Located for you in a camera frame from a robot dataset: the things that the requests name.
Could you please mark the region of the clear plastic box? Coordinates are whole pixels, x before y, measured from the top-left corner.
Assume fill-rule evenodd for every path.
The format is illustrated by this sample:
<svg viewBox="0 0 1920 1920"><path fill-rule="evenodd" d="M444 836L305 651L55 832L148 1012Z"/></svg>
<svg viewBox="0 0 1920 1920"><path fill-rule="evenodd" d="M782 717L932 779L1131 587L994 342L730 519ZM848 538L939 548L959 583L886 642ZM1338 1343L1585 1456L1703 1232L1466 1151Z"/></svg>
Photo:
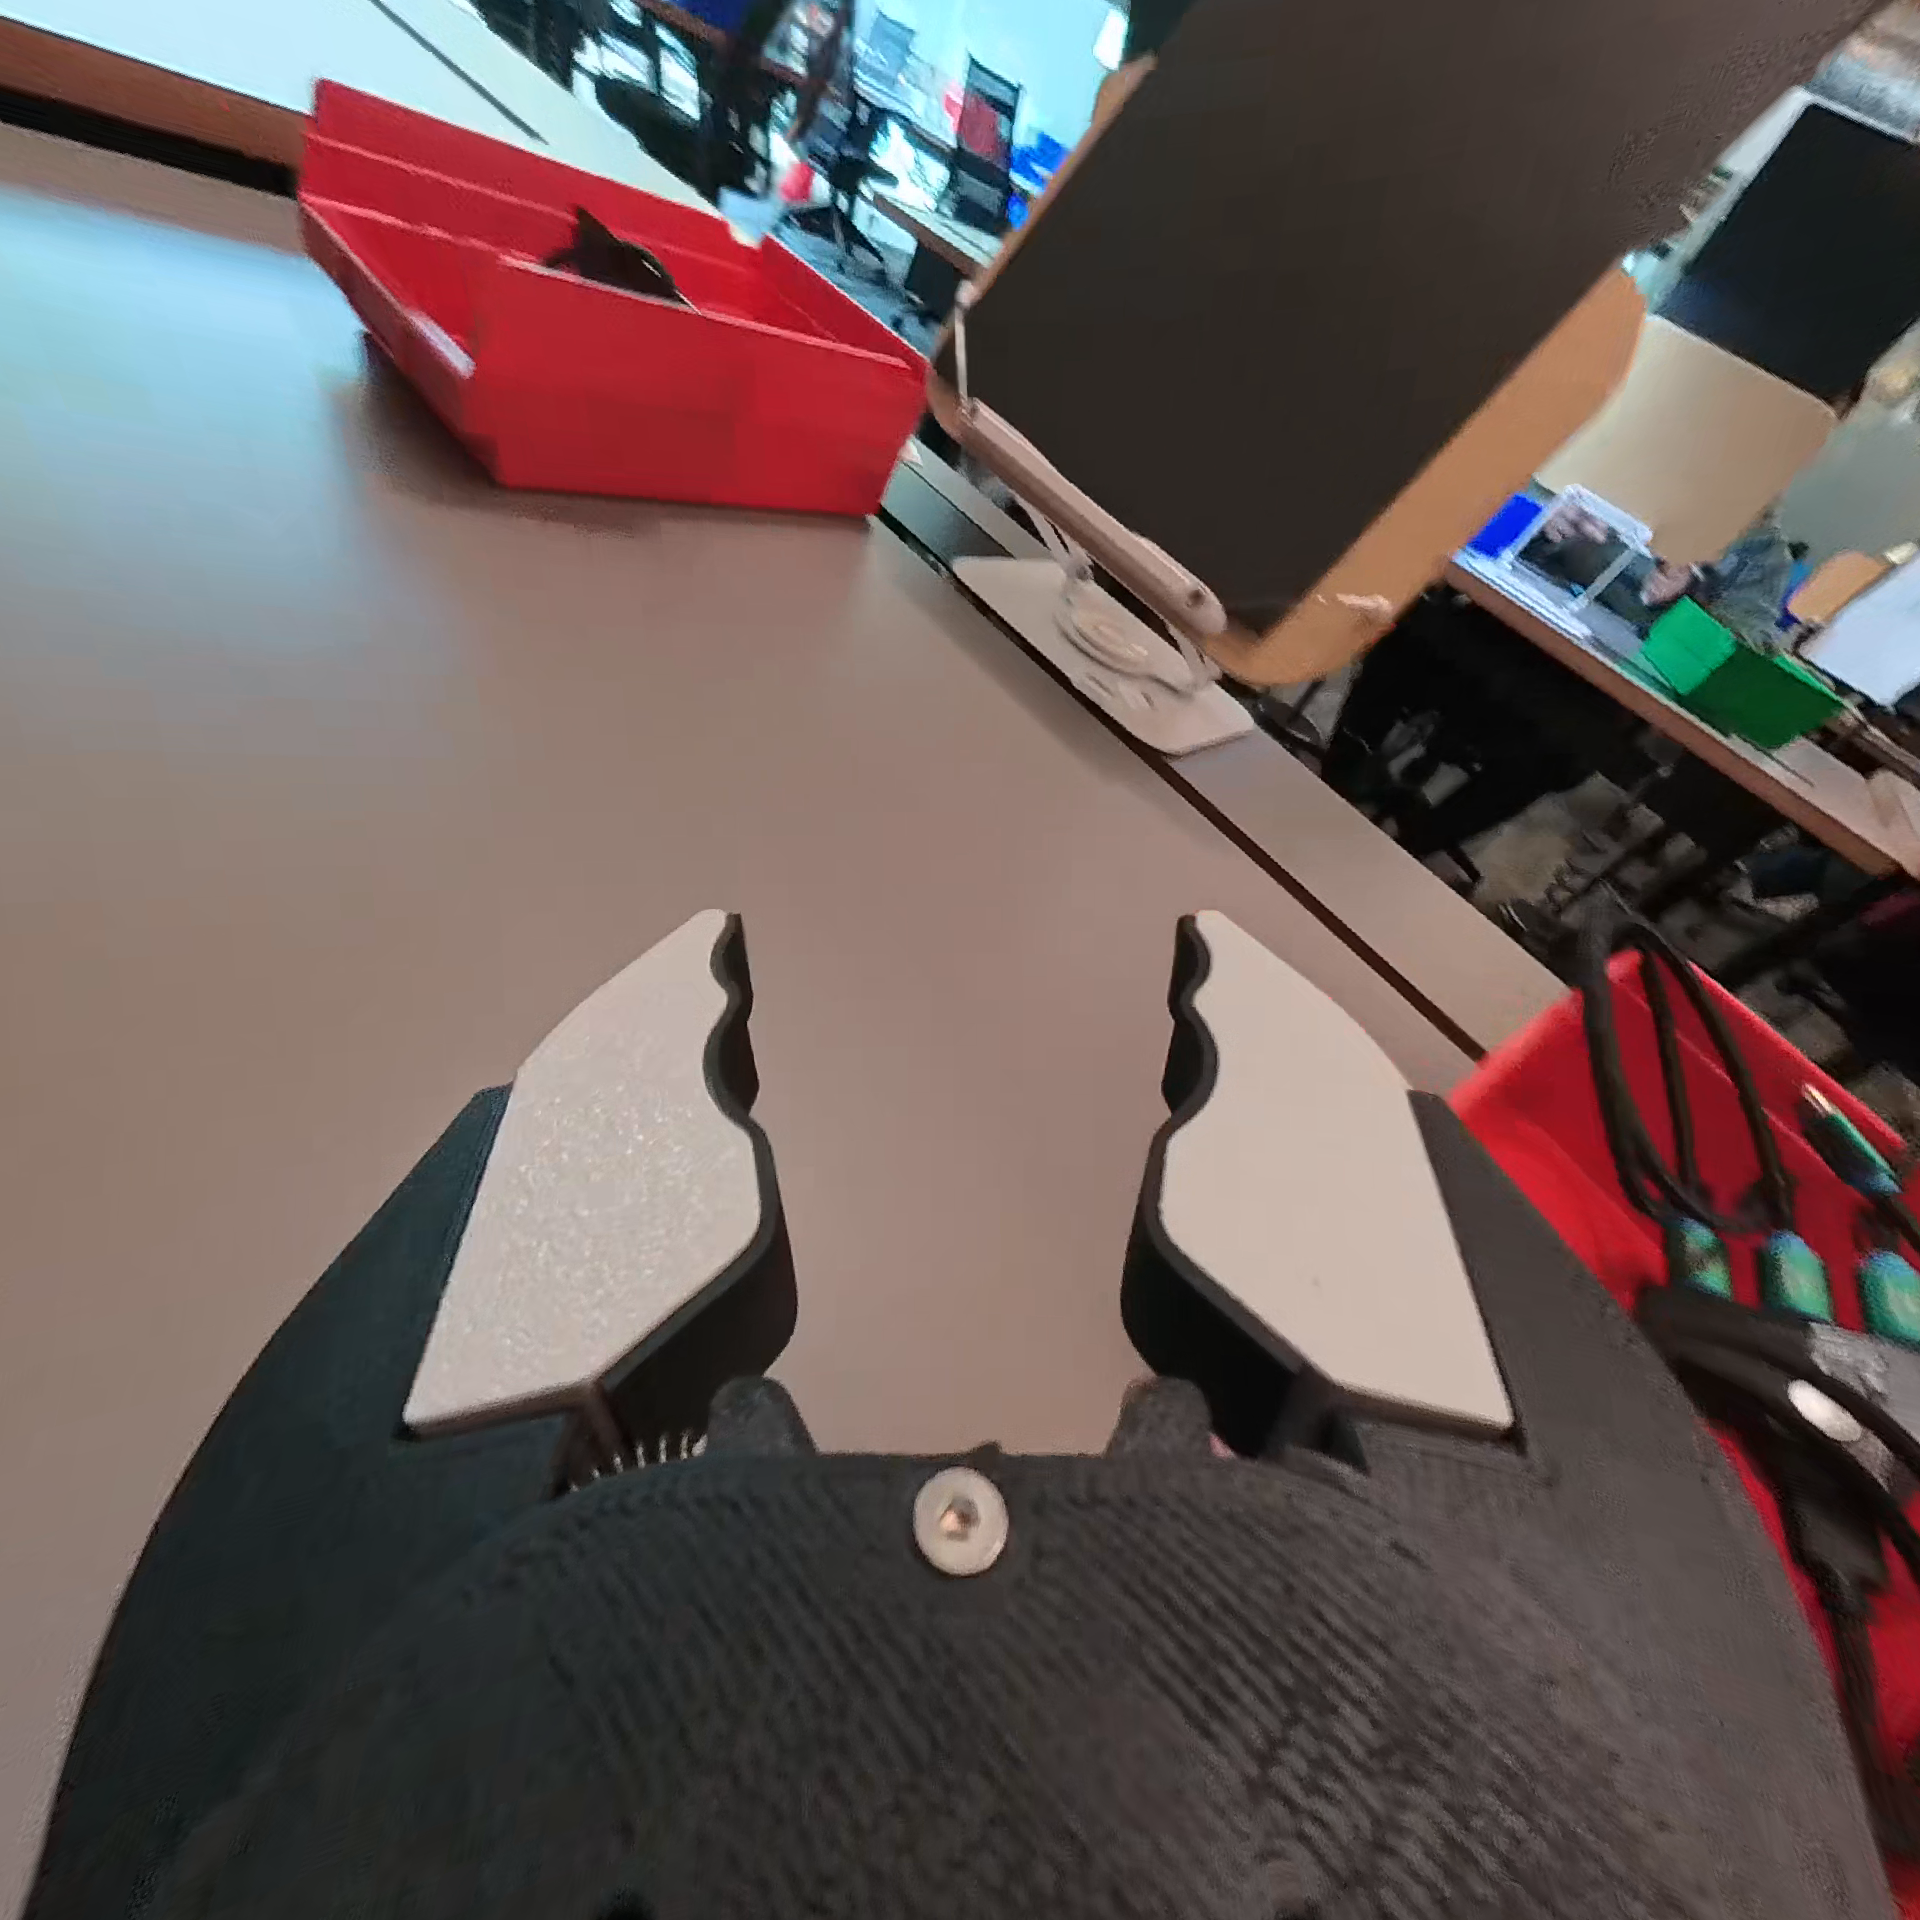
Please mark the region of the clear plastic box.
<svg viewBox="0 0 1920 1920"><path fill-rule="evenodd" d="M1514 568L1574 608L1633 589L1652 566L1648 527L1585 487L1553 495L1511 555Z"/></svg>

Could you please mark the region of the black monitor with tan edge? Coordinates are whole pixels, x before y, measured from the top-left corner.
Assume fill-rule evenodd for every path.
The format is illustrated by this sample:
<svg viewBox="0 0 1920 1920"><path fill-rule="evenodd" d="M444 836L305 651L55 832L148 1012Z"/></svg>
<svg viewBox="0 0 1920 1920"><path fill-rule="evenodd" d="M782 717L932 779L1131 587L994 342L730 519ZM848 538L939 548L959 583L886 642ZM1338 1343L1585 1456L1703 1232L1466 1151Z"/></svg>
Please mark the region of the black monitor with tan edge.
<svg viewBox="0 0 1920 1920"><path fill-rule="evenodd" d="M1616 388L1625 259L1880 4L1192 4L956 307L929 405L1256 688L1368 648Z"/></svg>

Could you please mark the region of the red storage bin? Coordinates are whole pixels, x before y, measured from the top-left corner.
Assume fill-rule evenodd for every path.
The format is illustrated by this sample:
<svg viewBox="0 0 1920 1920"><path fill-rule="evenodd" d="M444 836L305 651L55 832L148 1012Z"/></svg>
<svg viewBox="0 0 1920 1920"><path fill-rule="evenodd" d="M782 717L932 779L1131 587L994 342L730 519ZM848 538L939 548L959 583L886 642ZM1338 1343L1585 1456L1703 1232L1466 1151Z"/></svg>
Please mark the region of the red storage bin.
<svg viewBox="0 0 1920 1920"><path fill-rule="evenodd" d="M1455 1095L1809 1620L1915 1916L1915 1151L1648 927Z"/></svg>

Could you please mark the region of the wood-edged side table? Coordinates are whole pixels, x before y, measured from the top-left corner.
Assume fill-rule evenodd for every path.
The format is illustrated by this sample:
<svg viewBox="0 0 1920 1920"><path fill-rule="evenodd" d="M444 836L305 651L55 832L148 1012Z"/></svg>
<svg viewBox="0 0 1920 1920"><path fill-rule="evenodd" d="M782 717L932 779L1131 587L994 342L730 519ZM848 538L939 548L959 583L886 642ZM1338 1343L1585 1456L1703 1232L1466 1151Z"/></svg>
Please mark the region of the wood-edged side table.
<svg viewBox="0 0 1920 1920"><path fill-rule="evenodd" d="M1544 682L1524 700L1516 736L1551 742L1591 773L1623 775L1658 749L1696 762L1742 791L1753 808L1799 827L1817 844L1874 878L1915 880L1915 826L1897 802L1894 779L1878 779L1825 749L1815 736L1776 752L1748 748L1695 719L1673 696L1651 685L1633 666L1651 623L1682 597L1647 597L1665 566L1633 589L1614 587L1601 600L1574 608L1523 579L1511 555L1538 523L1547 502L1528 502L1514 539L1484 548L1460 546L1443 568L1443 586L1491 616L1511 637L1510 648L1538 661Z"/></svg>

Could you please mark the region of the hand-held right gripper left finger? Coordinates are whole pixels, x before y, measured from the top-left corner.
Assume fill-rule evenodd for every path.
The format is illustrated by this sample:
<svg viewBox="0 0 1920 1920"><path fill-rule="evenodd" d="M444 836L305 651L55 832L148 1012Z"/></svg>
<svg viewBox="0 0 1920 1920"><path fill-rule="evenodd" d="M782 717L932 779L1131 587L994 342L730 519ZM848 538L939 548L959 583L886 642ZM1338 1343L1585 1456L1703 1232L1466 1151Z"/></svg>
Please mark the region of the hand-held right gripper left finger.
<svg viewBox="0 0 1920 1920"><path fill-rule="evenodd" d="M758 1119L744 918L707 907L526 1055L402 1403L412 1437L561 1422L561 1480L698 1456L801 1316Z"/></svg>

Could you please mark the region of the black plug piece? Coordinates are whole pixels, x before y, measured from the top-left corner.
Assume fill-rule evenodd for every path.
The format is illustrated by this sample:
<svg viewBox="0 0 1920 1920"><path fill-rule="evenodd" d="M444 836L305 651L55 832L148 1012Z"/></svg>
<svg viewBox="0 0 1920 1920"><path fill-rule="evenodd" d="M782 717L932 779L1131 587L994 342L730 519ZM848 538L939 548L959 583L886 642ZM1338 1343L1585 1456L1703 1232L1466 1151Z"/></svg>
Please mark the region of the black plug piece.
<svg viewBox="0 0 1920 1920"><path fill-rule="evenodd" d="M623 294L696 311L659 251L610 228L586 204L571 211L568 242L545 253L540 268Z"/></svg>

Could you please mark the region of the red compartment tray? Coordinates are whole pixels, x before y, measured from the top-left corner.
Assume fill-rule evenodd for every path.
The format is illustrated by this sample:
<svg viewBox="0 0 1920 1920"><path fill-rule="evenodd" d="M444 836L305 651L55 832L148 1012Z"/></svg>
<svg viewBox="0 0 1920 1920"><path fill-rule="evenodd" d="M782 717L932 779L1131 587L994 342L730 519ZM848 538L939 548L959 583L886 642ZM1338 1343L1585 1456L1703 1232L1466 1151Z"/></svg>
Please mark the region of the red compartment tray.
<svg viewBox="0 0 1920 1920"><path fill-rule="evenodd" d="M586 204L696 304L545 271ZM506 488L864 519L929 362L776 238L708 206L321 79L308 256L426 408Z"/></svg>

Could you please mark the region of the black partition panel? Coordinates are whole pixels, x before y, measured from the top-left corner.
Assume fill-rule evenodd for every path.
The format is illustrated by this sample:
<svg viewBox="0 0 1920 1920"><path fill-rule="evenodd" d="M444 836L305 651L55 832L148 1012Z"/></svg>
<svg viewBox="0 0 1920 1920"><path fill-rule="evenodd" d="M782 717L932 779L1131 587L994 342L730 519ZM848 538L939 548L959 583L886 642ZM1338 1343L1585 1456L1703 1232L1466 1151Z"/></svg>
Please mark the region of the black partition panel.
<svg viewBox="0 0 1920 1920"><path fill-rule="evenodd" d="M1919 317L1919 149L1801 110L1651 311L1817 400L1866 384Z"/></svg>

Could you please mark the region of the white monitor stand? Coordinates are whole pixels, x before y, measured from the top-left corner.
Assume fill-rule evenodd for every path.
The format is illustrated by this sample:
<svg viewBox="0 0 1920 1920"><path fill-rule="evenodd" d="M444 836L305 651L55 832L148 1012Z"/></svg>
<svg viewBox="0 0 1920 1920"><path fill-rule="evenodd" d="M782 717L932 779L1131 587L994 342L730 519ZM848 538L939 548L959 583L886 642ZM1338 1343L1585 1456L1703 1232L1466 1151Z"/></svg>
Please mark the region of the white monitor stand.
<svg viewBox="0 0 1920 1920"><path fill-rule="evenodd" d="M964 362L959 346L952 434L1038 523L1043 555L960 559L956 581L1136 744L1183 759L1248 736L1206 646L1227 623L1217 594L979 400Z"/></svg>

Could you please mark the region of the green plastic bin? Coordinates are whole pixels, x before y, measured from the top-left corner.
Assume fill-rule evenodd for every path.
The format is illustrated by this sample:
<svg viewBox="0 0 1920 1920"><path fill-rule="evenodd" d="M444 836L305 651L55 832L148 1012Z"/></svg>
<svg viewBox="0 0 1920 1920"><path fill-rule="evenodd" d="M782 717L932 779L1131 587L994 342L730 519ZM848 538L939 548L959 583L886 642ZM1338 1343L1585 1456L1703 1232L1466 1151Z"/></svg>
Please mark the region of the green plastic bin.
<svg viewBox="0 0 1920 1920"><path fill-rule="evenodd" d="M1798 655L1744 639L1691 598L1651 623L1633 666L1695 719L1762 752L1822 732L1843 711L1836 685Z"/></svg>

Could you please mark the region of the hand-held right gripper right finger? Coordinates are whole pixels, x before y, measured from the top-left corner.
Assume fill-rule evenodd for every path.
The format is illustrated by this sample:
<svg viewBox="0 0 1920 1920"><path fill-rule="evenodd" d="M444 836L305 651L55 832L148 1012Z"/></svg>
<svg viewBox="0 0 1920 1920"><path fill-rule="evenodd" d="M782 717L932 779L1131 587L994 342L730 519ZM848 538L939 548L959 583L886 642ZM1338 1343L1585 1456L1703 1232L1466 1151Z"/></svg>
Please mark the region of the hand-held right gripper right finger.
<svg viewBox="0 0 1920 1920"><path fill-rule="evenodd" d="M1519 1443L1519 1413L1417 1091L1308 976L1225 911L1178 922L1164 1118L1120 1322L1243 1460L1362 1470L1371 1432Z"/></svg>

